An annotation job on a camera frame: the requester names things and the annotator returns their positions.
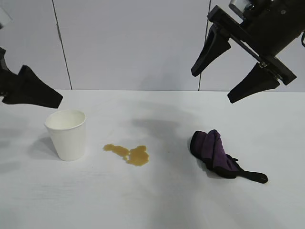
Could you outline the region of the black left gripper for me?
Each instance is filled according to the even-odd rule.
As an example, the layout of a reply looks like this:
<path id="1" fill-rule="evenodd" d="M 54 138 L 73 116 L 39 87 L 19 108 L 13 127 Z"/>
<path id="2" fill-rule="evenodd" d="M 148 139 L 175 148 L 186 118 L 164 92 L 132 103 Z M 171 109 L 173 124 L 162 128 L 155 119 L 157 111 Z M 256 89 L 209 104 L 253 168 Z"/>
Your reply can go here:
<path id="1" fill-rule="evenodd" d="M 24 65 L 18 74 L 11 72 L 5 62 L 6 51 L 0 48 L 0 95 L 5 104 L 33 104 L 57 109 L 63 96 L 40 80 Z"/>

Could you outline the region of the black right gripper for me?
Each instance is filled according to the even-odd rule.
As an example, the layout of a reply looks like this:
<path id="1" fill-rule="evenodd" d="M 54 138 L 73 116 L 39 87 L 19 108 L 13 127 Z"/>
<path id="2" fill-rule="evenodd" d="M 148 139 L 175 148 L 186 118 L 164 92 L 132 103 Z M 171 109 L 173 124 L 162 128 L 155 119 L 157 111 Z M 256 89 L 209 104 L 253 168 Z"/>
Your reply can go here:
<path id="1" fill-rule="evenodd" d="M 290 84 L 296 76 L 281 63 L 276 55 L 305 30 L 305 2 L 303 0 L 232 0 L 229 8 L 238 15 L 238 23 L 218 5 L 207 18 L 212 25 L 203 49 L 191 68 L 198 76 L 216 58 L 231 48 L 233 39 L 267 67 L 275 77 L 256 63 L 248 75 L 228 93 L 235 103 L 255 93 L 277 88 L 280 79 Z"/>

